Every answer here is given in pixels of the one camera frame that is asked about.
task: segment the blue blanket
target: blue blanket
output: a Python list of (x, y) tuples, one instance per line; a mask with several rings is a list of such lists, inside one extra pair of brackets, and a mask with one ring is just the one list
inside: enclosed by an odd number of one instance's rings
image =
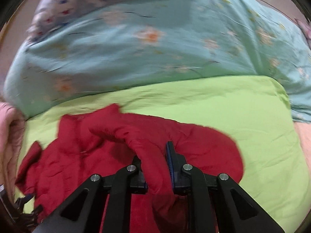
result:
[(168, 81), (265, 75), (311, 122), (311, 51), (300, 29), (255, 0), (129, 0), (19, 49), (7, 101), (33, 117), (77, 97)]

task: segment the red sleeve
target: red sleeve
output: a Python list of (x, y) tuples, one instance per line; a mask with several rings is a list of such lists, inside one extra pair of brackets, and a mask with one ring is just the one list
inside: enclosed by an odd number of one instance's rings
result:
[(15, 185), (23, 194), (34, 194), (38, 175), (36, 169), (41, 157), (42, 149), (38, 142), (34, 142), (24, 157), (17, 173)]

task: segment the bed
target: bed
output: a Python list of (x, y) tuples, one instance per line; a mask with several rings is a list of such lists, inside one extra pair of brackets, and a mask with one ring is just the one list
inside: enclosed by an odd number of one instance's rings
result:
[(91, 0), (99, 8), (84, 12), (57, 2), (68, 16), (39, 5), (4, 85), (30, 118), (19, 164), (34, 141), (55, 139), (62, 115), (118, 103), (230, 135), (240, 185), (285, 232), (299, 228), (311, 208), (309, 145), (293, 120), (311, 121), (311, 51), (297, 25), (255, 0)]

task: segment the green mattress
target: green mattress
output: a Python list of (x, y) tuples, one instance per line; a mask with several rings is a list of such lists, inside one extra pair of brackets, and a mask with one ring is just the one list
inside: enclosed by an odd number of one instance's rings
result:
[(88, 113), (111, 103), (118, 103), (123, 112), (210, 126), (230, 135), (244, 161), (240, 185), (285, 232), (293, 233), (307, 215), (310, 177), (288, 97), (279, 83), (264, 76), (153, 84), (62, 103), (28, 120), (19, 164), (35, 140), (45, 147), (55, 139), (62, 115)]

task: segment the orange flower print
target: orange flower print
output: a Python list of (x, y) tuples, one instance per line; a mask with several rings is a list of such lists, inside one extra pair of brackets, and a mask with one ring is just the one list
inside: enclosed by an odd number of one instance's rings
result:
[(75, 89), (72, 86), (71, 79), (68, 77), (57, 78), (54, 84), (54, 88), (64, 94), (66, 97), (75, 93)]
[(153, 27), (146, 27), (144, 30), (139, 31), (136, 36), (144, 44), (155, 45), (163, 35), (163, 32), (158, 31)]

